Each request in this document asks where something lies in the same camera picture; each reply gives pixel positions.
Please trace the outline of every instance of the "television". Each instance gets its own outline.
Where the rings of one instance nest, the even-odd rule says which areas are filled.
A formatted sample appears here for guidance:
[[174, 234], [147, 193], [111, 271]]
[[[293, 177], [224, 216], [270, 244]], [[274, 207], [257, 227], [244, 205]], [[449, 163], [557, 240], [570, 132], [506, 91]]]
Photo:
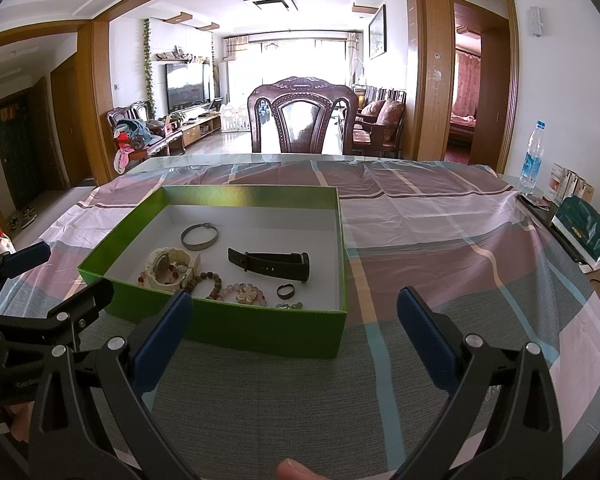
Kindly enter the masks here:
[[202, 63], [167, 63], [169, 113], [211, 101], [210, 67]]

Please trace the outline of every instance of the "plastic water bottle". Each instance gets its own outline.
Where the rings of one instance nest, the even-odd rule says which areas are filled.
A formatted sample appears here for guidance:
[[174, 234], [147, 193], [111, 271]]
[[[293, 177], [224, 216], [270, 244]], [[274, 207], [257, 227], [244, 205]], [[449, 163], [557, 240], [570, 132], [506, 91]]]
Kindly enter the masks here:
[[543, 134], [544, 123], [538, 121], [536, 123], [536, 129], [533, 130], [531, 137], [529, 137], [529, 146], [526, 149], [525, 163], [522, 165], [522, 172], [520, 173], [518, 189], [522, 194], [531, 193], [536, 186], [540, 164], [542, 164], [542, 155], [544, 155], [544, 143], [542, 142], [544, 138]]

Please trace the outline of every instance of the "plaid tablecloth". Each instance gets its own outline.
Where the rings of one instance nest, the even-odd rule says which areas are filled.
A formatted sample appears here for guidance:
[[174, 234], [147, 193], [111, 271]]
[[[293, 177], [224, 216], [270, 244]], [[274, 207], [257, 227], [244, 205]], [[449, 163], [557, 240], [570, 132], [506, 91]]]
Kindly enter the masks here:
[[[511, 186], [459, 164], [249, 157], [132, 173], [95, 189], [43, 234], [50, 260], [8, 283], [0, 313], [44, 316], [79, 290], [78, 264], [159, 186], [336, 186], [349, 298], [338, 357], [280, 358], [183, 341], [153, 413], [192, 468], [204, 478], [269, 479], [290, 456], [333, 480], [395, 470], [445, 400], [396, 319], [405, 285], [492, 346], [519, 349], [531, 340], [542, 347], [560, 407], [565, 471], [575, 464], [600, 430], [600, 301]], [[132, 328], [103, 313], [83, 333], [83, 348]], [[485, 401], [485, 413], [493, 403]], [[113, 444], [126, 450], [102, 398], [98, 405]], [[485, 421], [483, 414], [460, 460], [472, 456]]]

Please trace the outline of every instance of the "wooden cabinet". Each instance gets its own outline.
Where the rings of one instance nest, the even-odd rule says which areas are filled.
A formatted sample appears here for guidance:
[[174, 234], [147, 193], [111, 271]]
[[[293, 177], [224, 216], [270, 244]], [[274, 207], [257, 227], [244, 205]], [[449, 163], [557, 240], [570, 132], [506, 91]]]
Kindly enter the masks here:
[[221, 129], [220, 114], [216, 113], [209, 117], [202, 117], [191, 124], [182, 125], [182, 138], [184, 145], [189, 146], [202, 137], [208, 136]]

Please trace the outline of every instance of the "framed painting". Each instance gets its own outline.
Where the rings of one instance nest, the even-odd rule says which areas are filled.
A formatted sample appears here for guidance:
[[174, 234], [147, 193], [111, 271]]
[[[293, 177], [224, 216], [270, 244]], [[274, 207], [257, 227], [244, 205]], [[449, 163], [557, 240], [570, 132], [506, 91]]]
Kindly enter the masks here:
[[386, 52], [386, 6], [382, 6], [369, 23], [369, 57], [371, 59]]

